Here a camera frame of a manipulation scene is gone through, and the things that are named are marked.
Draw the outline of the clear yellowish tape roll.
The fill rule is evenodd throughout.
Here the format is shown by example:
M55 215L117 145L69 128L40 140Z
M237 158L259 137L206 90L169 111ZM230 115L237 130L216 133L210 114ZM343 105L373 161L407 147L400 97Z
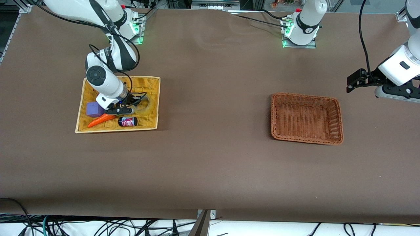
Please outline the clear yellowish tape roll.
M138 106L131 106L134 114L138 116L146 116L153 110L153 101L149 98L148 94L141 100Z

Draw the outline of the yellow wicker basket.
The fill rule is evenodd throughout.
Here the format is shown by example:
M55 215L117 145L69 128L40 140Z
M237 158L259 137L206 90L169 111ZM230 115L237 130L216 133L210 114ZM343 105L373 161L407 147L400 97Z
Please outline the yellow wicker basket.
M78 109L78 118L75 126L75 133L101 133L101 132L122 132L134 130L153 130L158 127L158 107L160 93L160 78L153 76L131 76L133 81L132 92L146 92L153 101L153 110L146 116L138 116L133 114L124 115L124 117L137 117L138 124L136 127L120 127L118 125L118 117L101 123L94 127L87 127L94 118L86 115L86 104L94 102L98 92L92 88L86 79L83 80L80 105Z

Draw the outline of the dark soda can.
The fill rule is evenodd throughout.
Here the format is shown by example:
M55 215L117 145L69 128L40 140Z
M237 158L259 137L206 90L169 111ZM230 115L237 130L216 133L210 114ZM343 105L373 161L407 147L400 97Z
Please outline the dark soda can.
M138 124L137 117L120 117L118 120L118 125L120 127L136 127Z

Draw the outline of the orange toy carrot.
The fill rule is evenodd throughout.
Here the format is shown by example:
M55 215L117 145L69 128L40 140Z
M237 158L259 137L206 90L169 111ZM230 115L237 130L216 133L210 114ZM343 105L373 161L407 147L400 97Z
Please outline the orange toy carrot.
M116 115L104 113L100 117L96 118L91 123L89 123L89 125L87 127L91 128L91 127L94 127L94 126L99 125L101 123L112 120L114 118L116 118Z

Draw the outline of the purple cube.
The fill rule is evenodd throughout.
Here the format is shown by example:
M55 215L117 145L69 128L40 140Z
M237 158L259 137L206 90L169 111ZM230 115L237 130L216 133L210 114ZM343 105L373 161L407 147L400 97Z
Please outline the purple cube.
M104 109L97 102L86 104L86 115L92 118L98 118L104 114Z

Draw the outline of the brown wicker basket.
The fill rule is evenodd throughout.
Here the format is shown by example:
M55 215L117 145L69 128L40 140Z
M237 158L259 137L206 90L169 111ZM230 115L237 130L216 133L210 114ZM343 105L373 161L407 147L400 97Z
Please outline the brown wicker basket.
M340 145L343 123L337 99L277 92L271 96L271 135L276 140Z

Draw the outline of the grey background equipment box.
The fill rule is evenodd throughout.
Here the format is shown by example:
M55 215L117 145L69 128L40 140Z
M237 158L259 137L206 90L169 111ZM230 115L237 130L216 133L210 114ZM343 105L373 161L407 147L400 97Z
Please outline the grey background equipment box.
M239 0L192 0L194 10L240 10Z

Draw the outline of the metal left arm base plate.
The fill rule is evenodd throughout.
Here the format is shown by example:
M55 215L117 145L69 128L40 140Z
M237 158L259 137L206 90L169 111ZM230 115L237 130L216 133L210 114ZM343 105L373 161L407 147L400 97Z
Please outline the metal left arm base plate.
M282 45L284 48L315 49L315 37L319 25L299 24L296 16L288 15L279 20L282 26Z

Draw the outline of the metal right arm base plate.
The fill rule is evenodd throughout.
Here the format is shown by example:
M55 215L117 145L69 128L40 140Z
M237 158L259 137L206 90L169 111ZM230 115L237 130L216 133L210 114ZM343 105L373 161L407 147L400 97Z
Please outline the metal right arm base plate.
M132 39L130 41L134 44L141 45L144 38L144 30L146 25L146 16L145 14L133 13L132 18L130 19L130 27L133 33Z

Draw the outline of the metal table edge bracket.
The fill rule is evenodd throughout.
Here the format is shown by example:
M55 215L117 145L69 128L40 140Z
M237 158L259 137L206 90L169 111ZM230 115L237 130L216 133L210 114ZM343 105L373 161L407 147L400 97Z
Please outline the metal table edge bracket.
M199 209L198 219L195 221L188 236L208 236L210 221L216 219L215 209Z

